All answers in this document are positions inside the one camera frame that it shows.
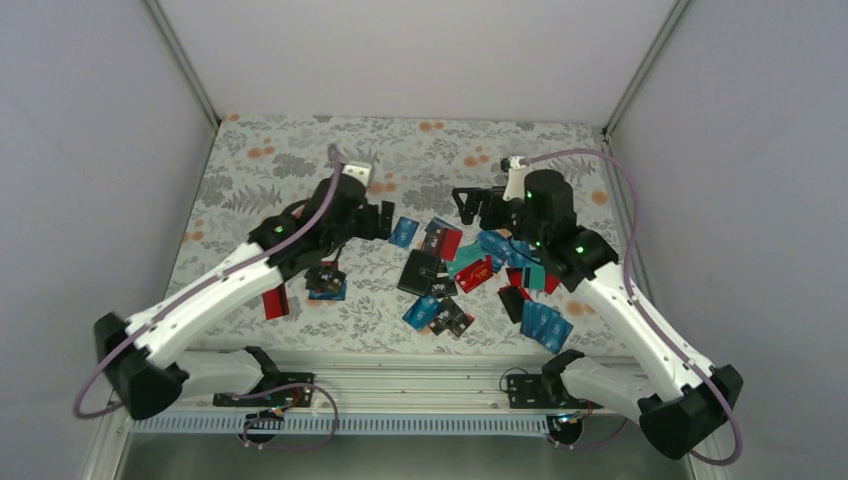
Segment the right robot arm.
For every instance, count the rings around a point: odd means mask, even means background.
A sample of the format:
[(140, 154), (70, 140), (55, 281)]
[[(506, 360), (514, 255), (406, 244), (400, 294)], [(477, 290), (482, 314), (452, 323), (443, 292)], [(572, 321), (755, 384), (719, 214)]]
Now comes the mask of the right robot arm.
[(465, 225), (505, 229), (531, 244), (545, 271), (588, 303), (640, 365), (637, 377), (577, 351), (545, 366), (544, 399), (565, 407), (599, 403), (637, 424), (663, 456), (695, 456), (696, 446), (725, 424), (741, 433), (733, 409), (744, 385), (738, 370), (717, 366), (687, 342), (645, 298), (615, 249), (577, 221), (573, 189), (553, 170), (515, 170), (506, 185), (455, 188)]

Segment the teal card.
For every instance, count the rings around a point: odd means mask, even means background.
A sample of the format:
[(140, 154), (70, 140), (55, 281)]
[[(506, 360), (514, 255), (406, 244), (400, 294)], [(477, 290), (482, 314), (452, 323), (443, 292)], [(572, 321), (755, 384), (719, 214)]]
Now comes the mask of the teal card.
[(455, 258), (446, 262), (448, 275), (454, 277), (477, 260), (485, 259), (486, 256), (487, 252), (478, 242), (460, 247)]

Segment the black card holder wallet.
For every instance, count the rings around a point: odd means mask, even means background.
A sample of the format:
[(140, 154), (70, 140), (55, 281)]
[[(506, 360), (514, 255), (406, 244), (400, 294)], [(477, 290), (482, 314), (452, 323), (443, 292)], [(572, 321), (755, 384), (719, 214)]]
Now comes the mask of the black card holder wallet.
[(412, 250), (400, 274), (397, 288), (403, 292), (424, 297), (438, 275), (441, 258), (422, 250)]

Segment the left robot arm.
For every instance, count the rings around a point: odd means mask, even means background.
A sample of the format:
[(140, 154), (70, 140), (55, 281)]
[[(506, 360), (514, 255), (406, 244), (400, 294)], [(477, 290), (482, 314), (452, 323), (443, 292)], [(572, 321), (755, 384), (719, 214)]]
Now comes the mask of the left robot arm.
[(219, 265), (170, 298), (128, 318), (108, 313), (93, 327), (99, 368), (135, 420), (180, 398), (242, 394), (263, 405), (278, 391), (253, 347), (191, 352), (189, 346), (245, 302), (282, 286), (353, 238), (386, 240), (395, 205), (371, 204), (361, 180), (322, 180), (309, 199), (265, 218)]

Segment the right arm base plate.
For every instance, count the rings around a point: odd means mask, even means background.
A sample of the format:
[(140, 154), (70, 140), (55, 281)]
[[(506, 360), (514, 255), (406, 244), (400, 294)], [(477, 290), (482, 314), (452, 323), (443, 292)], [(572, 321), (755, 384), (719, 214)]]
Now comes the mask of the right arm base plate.
[(589, 403), (568, 393), (562, 380), (548, 374), (506, 376), (508, 402), (515, 410), (588, 409)]

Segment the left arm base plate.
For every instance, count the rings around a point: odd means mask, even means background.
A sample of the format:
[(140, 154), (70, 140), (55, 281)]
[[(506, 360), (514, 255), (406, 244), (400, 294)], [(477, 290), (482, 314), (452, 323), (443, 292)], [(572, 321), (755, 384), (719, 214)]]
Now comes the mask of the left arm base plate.
[(311, 372), (266, 374), (250, 392), (236, 396), (215, 394), (212, 404), (231, 408), (309, 407), (314, 380)]

